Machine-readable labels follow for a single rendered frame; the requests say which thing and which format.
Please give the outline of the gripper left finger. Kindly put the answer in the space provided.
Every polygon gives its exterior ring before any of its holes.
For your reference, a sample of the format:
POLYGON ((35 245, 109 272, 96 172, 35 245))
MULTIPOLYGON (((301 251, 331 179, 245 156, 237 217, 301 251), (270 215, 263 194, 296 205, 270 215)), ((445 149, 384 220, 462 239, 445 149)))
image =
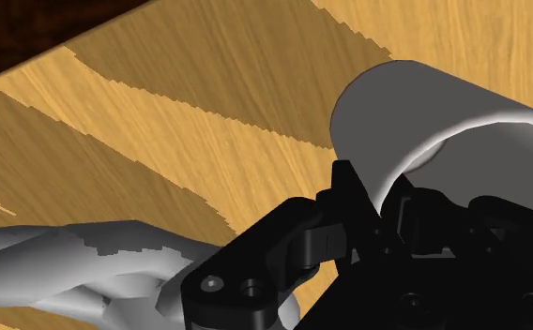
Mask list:
POLYGON ((336 160, 328 189, 285 200, 185 277, 186 330, 271 330, 282 302, 321 263, 346 270, 354 253, 374 264, 405 256, 352 164, 336 160))

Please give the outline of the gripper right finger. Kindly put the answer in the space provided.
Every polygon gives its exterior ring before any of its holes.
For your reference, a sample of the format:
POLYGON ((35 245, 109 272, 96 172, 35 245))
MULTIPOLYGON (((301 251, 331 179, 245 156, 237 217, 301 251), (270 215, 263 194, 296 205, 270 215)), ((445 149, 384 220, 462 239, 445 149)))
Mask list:
POLYGON ((533 209, 496 196, 476 197, 468 208, 533 275, 533 209))

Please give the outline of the white hollow cylinder cup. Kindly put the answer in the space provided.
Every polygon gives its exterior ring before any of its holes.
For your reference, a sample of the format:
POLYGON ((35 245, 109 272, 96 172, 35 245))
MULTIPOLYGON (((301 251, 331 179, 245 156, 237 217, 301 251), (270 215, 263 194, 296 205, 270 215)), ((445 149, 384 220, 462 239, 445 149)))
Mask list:
POLYGON ((533 209, 533 108, 415 61, 366 70, 330 121, 374 207, 400 174, 468 205, 491 195, 533 209))

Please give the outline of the white twisted lumpy object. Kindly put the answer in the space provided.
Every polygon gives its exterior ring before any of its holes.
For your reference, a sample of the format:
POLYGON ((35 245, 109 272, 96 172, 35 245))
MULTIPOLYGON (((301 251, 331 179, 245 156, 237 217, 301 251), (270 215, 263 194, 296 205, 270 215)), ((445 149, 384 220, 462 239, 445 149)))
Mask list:
POLYGON ((0 228, 0 308, 99 330, 186 330, 180 284, 218 247, 139 220, 0 228))

